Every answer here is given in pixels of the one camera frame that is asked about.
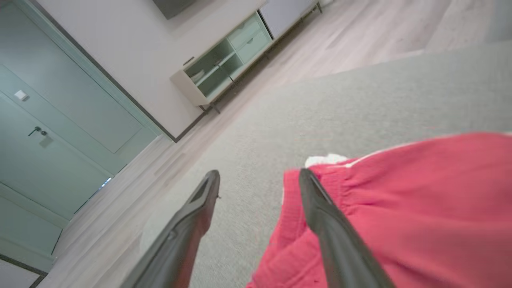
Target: white cloth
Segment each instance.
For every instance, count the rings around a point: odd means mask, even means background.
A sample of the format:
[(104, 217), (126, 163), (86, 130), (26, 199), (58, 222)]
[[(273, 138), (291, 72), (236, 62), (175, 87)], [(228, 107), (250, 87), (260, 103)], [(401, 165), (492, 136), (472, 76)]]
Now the white cloth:
[(306, 163), (304, 163), (304, 167), (309, 168), (318, 164), (336, 164), (347, 160), (348, 158), (345, 156), (329, 153), (327, 156), (308, 157)]

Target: cabinet drawer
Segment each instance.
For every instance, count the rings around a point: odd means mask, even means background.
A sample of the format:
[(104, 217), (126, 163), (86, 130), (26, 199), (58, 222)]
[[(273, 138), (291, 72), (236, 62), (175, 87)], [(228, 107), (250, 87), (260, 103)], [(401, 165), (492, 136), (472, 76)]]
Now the cabinet drawer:
[(270, 40), (265, 37), (265, 33), (261, 31), (246, 42), (240, 51), (238, 51), (238, 56), (240, 56), (244, 64), (248, 63), (269, 42)]
[(239, 50), (259, 30), (261, 30), (261, 27), (258, 23), (257, 15), (254, 15), (231, 32), (228, 39), (233, 44), (233, 47)]

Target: floor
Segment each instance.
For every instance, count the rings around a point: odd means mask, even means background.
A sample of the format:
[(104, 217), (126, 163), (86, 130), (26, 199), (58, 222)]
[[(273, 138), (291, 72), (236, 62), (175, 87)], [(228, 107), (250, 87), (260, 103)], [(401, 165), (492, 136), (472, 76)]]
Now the floor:
[(159, 199), (258, 95), (274, 87), (485, 42), (492, 0), (335, 0), (292, 29), (179, 143), (160, 136), (73, 218), (39, 287), (116, 287)]

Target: television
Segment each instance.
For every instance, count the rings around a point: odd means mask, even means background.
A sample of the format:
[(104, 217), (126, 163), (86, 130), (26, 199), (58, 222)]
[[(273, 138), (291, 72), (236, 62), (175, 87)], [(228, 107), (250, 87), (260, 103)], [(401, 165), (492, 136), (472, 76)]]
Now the television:
[(196, 0), (153, 0), (167, 19), (178, 15)]

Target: metal leg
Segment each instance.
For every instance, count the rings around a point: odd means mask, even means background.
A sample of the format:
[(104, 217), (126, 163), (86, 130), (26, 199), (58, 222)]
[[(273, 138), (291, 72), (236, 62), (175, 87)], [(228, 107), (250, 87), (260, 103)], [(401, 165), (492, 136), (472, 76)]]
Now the metal leg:
[(215, 106), (215, 104), (213, 102), (210, 103), (210, 107), (212, 107), (215, 111), (217, 111), (217, 113), (221, 114), (221, 111), (219, 110), (219, 108), (217, 108), (217, 106)]
[(320, 2), (316, 3), (316, 6), (318, 7), (318, 10), (320, 11), (320, 14), (323, 14), (322, 7), (320, 6)]

